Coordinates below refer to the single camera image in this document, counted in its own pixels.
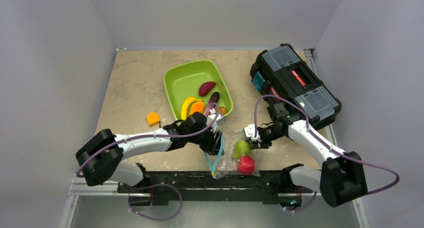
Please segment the clear zip top bag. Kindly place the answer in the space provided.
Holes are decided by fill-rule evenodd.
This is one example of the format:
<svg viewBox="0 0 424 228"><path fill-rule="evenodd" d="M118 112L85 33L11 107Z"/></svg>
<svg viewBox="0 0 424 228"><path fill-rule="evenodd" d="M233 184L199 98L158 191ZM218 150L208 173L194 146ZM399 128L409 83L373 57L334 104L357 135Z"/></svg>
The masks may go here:
<svg viewBox="0 0 424 228"><path fill-rule="evenodd" d="M251 145L251 152L248 156L254 159L257 157L256 152L252 149L252 143L245 137L245 134L241 130L230 130L223 132L223 141L221 142L221 148L219 150L219 156L212 156L204 153L204 157L207 166L210 170L210 175L213 179L221 179L227 175L245 175L245 176L260 176L260 172L257 168L257 162L255 161L255 171L253 174L241 174L238 172L239 159L233 159L233 149L236 142L247 141Z"/></svg>

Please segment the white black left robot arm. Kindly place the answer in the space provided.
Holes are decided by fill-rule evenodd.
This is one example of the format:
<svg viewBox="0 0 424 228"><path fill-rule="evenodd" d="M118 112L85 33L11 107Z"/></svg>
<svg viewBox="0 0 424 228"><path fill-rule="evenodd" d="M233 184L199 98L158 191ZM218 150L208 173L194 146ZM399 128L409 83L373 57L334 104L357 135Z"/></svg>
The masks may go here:
<svg viewBox="0 0 424 228"><path fill-rule="evenodd" d="M170 152L187 144L198 145L206 154L218 156L223 146L218 122L222 114L205 116L196 112L185 120L177 120L157 130L138 134L114 134L103 129L80 148L75 158L78 178L84 178L90 187L114 181L129 185L138 193L149 187L149 176L141 164L125 160L153 152Z"/></svg>

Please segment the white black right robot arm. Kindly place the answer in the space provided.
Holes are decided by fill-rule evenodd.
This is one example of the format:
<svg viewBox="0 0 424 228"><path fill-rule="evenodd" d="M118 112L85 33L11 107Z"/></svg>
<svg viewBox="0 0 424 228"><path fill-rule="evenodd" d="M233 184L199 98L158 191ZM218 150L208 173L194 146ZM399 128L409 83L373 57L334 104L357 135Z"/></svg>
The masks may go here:
<svg viewBox="0 0 424 228"><path fill-rule="evenodd" d="M345 153L319 134L299 111L289 111L286 102L270 105L272 122L267 127L250 124L243 129L255 149L267 149L272 142L289 137L320 164L311 169L295 164L282 169L279 186L288 192L298 187L320 193L331 207L337 207L368 193L361 157L354 151Z"/></svg>

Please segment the red fake apple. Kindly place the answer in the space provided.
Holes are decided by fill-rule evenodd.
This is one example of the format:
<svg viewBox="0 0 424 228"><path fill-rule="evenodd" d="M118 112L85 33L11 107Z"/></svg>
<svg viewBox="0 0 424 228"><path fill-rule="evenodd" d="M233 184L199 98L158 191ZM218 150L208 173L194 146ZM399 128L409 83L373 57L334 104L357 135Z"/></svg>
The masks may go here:
<svg viewBox="0 0 424 228"><path fill-rule="evenodd" d="M237 171L240 174L252 175L256 169L256 162L253 158L248 155L240 157L237 165Z"/></svg>

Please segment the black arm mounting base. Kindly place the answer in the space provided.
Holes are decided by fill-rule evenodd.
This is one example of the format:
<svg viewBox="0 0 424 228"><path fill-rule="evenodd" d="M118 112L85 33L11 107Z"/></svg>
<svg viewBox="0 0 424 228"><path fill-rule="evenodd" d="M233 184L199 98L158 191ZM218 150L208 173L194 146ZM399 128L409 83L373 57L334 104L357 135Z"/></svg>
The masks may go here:
<svg viewBox="0 0 424 228"><path fill-rule="evenodd" d="M150 171L140 184L131 187L119 182L117 192L145 194L153 206L170 201L260 202L264 205L300 207L302 197L313 195L306 187L289 180L289 170L261 170L259 176L228 174L214 179L207 171Z"/></svg>

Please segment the yellow fake banana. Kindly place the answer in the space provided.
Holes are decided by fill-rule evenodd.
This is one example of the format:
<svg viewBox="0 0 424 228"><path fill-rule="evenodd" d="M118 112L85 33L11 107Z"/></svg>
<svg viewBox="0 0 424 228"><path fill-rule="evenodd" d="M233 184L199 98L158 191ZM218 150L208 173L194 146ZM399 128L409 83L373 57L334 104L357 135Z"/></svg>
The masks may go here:
<svg viewBox="0 0 424 228"><path fill-rule="evenodd" d="M189 112L188 110L190 106L193 105L195 102L201 102L201 101L202 100L200 98L195 98L193 96L186 98L181 106L180 118L182 120L185 120L188 117L188 112Z"/></svg>

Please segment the purple fake eggplant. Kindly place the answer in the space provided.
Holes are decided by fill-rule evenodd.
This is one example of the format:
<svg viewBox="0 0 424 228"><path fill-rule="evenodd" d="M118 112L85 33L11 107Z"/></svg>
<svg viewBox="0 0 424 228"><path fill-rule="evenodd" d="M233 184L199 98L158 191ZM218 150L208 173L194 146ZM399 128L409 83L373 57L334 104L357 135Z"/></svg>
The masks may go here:
<svg viewBox="0 0 424 228"><path fill-rule="evenodd" d="M208 103L205 106L204 112L203 114L207 117L210 115L210 110L213 109L215 106L214 104L218 104L219 99L220 99L220 93L218 91L215 91L212 93L212 95L209 98Z"/></svg>

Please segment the green fake pear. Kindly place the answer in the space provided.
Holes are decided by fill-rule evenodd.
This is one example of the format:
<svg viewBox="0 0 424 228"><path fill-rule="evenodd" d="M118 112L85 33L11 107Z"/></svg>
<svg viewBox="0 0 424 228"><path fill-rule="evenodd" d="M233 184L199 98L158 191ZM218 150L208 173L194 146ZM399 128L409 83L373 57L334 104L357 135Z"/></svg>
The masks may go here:
<svg viewBox="0 0 424 228"><path fill-rule="evenodd" d="M251 144L246 140L239 140L235 143L232 158L234 160L240 159L242 156L247 156L251 153Z"/></svg>

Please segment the brown fake kiwi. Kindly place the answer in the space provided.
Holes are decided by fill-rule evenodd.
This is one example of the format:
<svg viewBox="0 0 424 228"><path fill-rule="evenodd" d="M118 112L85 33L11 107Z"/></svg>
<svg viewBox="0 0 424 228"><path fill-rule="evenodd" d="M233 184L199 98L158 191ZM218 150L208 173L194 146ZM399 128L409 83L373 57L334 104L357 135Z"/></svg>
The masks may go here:
<svg viewBox="0 0 424 228"><path fill-rule="evenodd" d="M219 114L224 116L228 113L228 110L225 107L220 106L219 109L218 109L218 112L219 112Z"/></svg>

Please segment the orange fake fruit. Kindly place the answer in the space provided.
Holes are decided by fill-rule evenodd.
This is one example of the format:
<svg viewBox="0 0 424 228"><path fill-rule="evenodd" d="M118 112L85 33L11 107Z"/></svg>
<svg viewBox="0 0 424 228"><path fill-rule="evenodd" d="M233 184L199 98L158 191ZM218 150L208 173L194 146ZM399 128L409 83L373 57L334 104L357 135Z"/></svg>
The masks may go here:
<svg viewBox="0 0 424 228"><path fill-rule="evenodd" d="M196 112L203 113L205 111L205 103L203 101L196 101L190 106L189 115L192 115Z"/></svg>

